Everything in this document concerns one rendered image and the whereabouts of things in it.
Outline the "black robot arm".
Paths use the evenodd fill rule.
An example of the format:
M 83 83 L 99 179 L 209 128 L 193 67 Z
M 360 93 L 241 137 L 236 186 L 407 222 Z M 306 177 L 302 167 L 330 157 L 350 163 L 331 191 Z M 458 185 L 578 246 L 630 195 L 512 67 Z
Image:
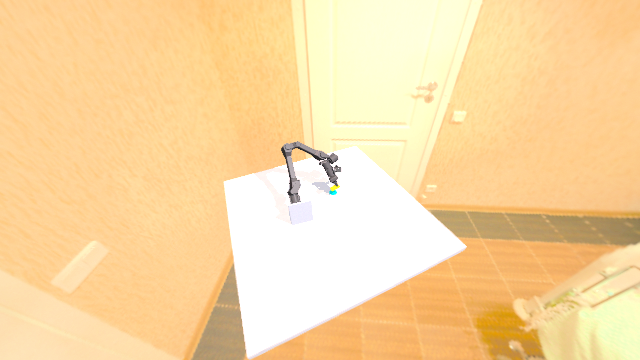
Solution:
M 315 150 L 299 141 L 292 142 L 292 143 L 285 143 L 281 147 L 281 152 L 286 160 L 286 165 L 287 165 L 288 174 L 289 174 L 289 190 L 287 194 L 289 195 L 290 204 L 301 202 L 300 195 L 298 194 L 300 185 L 301 185 L 300 179 L 296 178 L 293 161 L 292 161 L 292 150 L 296 148 L 312 155 L 316 160 L 320 161 L 319 165 L 322 165 L 324 169 L 330 168 L 331 164 L 334 164 L 336 161 L 339 160 L 338 156 L 334 153 L 328 155 L 323 151 Z M 341 167 L 338 167 L 338 165 L 335 165 L 335 167 L 332 167 L 332 168 L 333 168 L 334 174 L 336 174 L 336 172 L 342 172 Z

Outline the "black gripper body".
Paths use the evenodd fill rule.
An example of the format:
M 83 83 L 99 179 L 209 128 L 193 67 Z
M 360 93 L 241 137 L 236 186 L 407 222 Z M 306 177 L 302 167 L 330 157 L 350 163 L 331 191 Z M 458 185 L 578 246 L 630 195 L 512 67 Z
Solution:
M 324 170 L 325 170 L 327 176 L 329 177 L 330 183 L 332 183 L 332 182 L 334 182 L 334 181 L 336 181 L 338 179 L 337 175 L 334 175 L 332 166 L 330 168 L 324 169 Z

